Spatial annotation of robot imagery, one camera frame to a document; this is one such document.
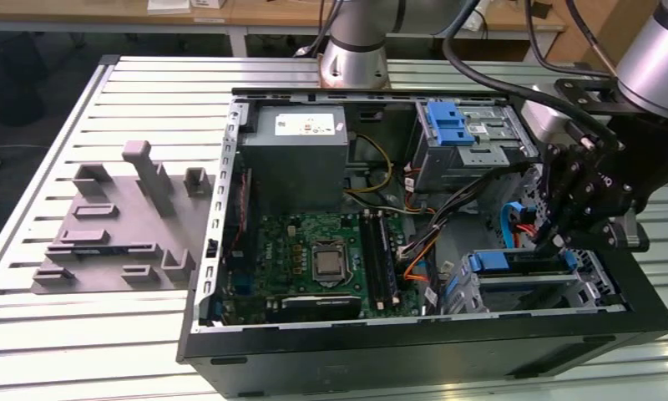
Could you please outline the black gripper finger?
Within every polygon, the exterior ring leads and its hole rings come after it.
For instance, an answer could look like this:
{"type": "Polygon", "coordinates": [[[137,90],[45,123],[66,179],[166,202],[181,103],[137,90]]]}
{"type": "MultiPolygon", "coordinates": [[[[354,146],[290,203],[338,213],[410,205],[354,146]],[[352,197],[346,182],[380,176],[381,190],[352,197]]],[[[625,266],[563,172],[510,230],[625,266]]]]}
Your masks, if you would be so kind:
{"type": "Polygon", "coordinates": [[[585,250],[647,251],[633,187],[584,164],[559,179],[559,245],[585,250]]]}
{"type": "Polygon", "coordinates": [[[575,149],[564,145],[547,144],[543,153],[543,173],[537,182],[539,195],[544,203],[543,223],[536,229],[535,251],[552,255],[564,245],[561,236],[569,224],[571,192],[580,174],[575,149]]]}

